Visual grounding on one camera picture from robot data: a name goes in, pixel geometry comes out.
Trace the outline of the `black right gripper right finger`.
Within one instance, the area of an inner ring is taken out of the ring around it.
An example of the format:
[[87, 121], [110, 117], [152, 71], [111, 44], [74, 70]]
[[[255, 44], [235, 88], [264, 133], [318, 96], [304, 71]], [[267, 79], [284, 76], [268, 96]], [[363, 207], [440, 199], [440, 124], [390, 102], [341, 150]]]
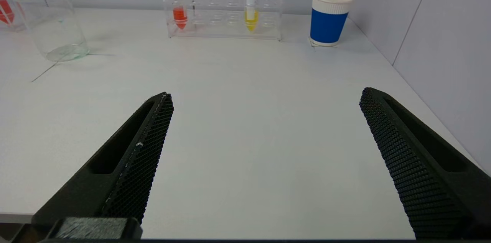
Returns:
[[359, 102], [418, 240], [490, 240], [491, 179], [392, 96]]

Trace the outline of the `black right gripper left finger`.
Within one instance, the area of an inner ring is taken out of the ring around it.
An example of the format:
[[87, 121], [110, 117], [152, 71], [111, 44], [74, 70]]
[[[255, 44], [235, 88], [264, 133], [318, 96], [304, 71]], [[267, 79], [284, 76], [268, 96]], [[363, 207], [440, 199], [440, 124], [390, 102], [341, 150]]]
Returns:
[[146, 100], [32, 217], [124, 217], [142, 222], [173, 116], [172, 96]]

